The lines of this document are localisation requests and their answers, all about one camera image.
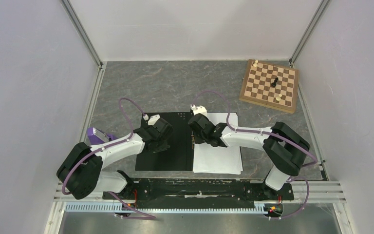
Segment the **white paper sheet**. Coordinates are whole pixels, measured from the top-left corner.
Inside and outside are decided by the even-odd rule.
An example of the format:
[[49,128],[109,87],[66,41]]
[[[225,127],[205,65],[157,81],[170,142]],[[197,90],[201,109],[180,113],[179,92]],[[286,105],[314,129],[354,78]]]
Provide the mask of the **white paper sheet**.
[[[226,123],[227,112],[210,112],[206,118],[213,125]],[[197,114],[190,119],[190,122],[205,120]],[[229,123],[238,126],[238,116],[230,113]],[[213,147],[205,142],[198,144],[198,136],[194,136],[193,169],[194,173],[209,174],[232,174],[239,175],[243,171],[242,156],[239,146],[235,147]]]

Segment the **black blue file folder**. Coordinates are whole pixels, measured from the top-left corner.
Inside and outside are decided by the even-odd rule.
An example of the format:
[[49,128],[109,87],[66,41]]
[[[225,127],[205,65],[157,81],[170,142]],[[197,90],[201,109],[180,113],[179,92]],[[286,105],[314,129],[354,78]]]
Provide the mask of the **black blue file folder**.
[[243,171],[239,147],[197,144],[188,126],[190,112],[161,112],[173,128],[166,140],[136,156],[136,171],[191,171],[194,173],[239,175]]

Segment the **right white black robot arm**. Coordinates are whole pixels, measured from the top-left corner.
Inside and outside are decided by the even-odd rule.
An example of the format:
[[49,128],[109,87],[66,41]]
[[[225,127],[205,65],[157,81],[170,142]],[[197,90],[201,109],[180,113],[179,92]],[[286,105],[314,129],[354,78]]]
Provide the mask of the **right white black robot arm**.
[[212,147],[245,147],[265,152],[273,163],[262,185],[262,194],[276,198],[290,177],[298,176],[310,156],[310,144],[284,122],[272,127],[236,128],[227,123],[213,124],[203,114],[188,121],[195,143]]

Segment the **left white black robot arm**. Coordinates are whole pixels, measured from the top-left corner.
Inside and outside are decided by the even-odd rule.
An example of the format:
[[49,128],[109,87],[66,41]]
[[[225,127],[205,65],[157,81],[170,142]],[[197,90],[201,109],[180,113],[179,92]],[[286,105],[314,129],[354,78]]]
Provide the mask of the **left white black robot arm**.
[[93,192],[113,192],[122,199],[131,197],[131,179],[124,172],[105,172],[104,168],[142,152],[165,151],[169,148],[172,132],[170,123],[154,115],[145,127],[137,128],[125,137],[98,145],[76,144],[56,173],[62,183],[61,192],[77,200]]

